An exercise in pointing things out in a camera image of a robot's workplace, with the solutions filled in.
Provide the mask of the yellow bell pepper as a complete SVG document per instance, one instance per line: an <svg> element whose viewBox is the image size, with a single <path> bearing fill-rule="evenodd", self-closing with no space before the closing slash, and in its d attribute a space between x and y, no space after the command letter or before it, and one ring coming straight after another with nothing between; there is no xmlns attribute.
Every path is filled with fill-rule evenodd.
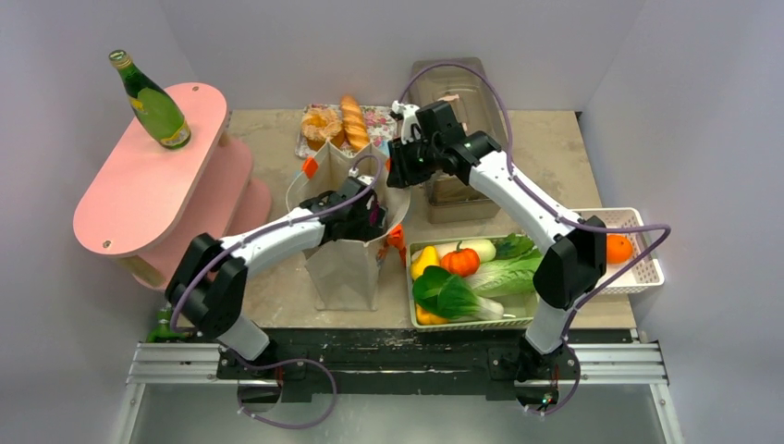
<svg viewBox="0 0 784 444"><path fill-rule="evenodd" d="M440 256L435 246L424 247L419 255L410 261L410 276L413 281L421 277L429 266L440 266Z"/></svg>
<svg viewBox="0 0 784 444"><path fill-rule="evenodd" d="M419 304L415 305L415 317L417 323L422 326L436 326L436 325L444 325L449 323L448 319L427 312Z"/></svg>

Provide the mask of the white daikon radish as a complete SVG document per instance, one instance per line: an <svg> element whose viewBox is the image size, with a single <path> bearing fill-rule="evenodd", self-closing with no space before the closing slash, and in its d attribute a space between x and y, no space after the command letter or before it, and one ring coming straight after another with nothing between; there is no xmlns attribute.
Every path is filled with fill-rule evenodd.
<svg viewBox="0 0 784 444"><path fill-rule="evenodd" d="M471 238L464 240L440 241L434 244L436 255L443 258L447 253L458 249L474 250L481 263L496 259L509 259L528 254L535 249L533 241L525 235L511 233L494 238Z"/></svg>

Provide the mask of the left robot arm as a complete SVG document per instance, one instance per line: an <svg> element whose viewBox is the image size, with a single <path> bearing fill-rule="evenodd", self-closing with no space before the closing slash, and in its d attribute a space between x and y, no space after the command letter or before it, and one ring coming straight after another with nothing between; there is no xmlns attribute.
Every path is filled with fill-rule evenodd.
<svg viewBox="0 0 784 444"><path fill-rule="evenodd" d="M239 235L195 237L170 280L165 297L176 332L185 317L193 331L226 346L251 377L275 369L274 341L242 314L248 280L290 256L332 241L371 241L384 234L387 210L376 191L351 180L300 202L286 215Z"/></svg>

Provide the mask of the green bok choy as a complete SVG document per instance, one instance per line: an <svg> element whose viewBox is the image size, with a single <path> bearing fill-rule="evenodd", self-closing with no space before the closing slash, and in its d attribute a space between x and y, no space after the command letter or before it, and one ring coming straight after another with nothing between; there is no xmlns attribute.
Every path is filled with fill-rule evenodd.
<svg viewBox="0 0 784 444"><path fill-rule="evenodd" d="M505 309L500 302L479 296L463 277L439 266L429 266L412 284L414 301L424 310L451 322L465 320L497 321Z"/></svg>

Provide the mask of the orange mini pumpkin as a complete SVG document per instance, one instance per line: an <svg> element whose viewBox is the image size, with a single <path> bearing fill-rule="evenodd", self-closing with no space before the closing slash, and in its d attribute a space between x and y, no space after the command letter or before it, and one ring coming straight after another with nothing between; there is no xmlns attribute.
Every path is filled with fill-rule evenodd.
<svg viewBox="0 0 784 444"><path fill-rule="evenodd" d="M453 252L447 253L440 261L440 266L447 272L466 278L474 274L481 265L479 254L471 248L463 248L458 242Z"/></svg>

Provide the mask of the beige tote bag orange handles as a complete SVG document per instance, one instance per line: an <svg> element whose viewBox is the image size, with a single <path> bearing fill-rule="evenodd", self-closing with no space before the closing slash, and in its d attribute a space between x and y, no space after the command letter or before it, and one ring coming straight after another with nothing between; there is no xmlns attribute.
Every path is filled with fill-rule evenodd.
<svg viewBox="0 0 784 444"><path fill-rule="evenodd" d="M353 167L355 154L345 154L327 142L313 156L318 166L309 175L300 172L286 193L287 209L291 210L308 198L324 191L335 191ZM409 189L389 189L387 170L374 190L380 206L382 232L369 240L331 240L303 252L305 268L318 294L319 310L372 311L376 308L379 275L387 258L406 261L407 247L402 221L410 208Z"/></svg>

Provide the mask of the bread baguette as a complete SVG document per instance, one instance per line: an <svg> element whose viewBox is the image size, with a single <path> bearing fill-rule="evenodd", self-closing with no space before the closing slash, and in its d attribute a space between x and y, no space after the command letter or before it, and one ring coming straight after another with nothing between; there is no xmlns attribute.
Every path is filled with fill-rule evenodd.
<svg viewBox="0 0 784 444"><path fill-rule="evenodd" d="M370 143L361 107L353 96L344 95L340 100L340 109L349 145L354 152L359 152Z"/></svg>

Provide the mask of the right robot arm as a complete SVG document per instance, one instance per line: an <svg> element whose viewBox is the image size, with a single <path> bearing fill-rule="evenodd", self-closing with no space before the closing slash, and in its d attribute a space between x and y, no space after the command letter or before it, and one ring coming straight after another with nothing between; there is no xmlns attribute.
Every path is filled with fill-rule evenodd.
<svg viewBox="0 0 784 444"><path fill-rule="evenodd" d="M513 165L487 133L467 134L451 105L396 101L390 115L400 134L389 145L386 184L404 189L443 172L494 201L532 239L543 261L533 275L541 302L521 340L519 363L530 376L551 369L565 345L576 302L606 272L605 223L582 219Z"/></svg>

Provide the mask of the orange fruit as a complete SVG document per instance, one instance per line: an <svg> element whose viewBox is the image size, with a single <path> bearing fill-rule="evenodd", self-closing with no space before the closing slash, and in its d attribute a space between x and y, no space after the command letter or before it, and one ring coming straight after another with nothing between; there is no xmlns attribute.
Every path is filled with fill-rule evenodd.
<svg viewBox="0 0 784 444"><path fill-rule="evenodd" d="M631 239L620 234L606 236L606 261L611 265L623 264L629 261L634 253Z"/></svg>

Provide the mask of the napa cabbage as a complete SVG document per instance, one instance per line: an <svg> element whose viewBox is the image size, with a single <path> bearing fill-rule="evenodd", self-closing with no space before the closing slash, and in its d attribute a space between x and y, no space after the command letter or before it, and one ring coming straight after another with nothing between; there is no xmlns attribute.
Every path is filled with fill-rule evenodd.
<svg viewBox="0 0 784 444"><path fill-rule="evenodd" d="M480 265L464 280L475 294L485 298L530 294L534 292L533 276L541 261L542 255L538 251L496 259Z"/></svg>

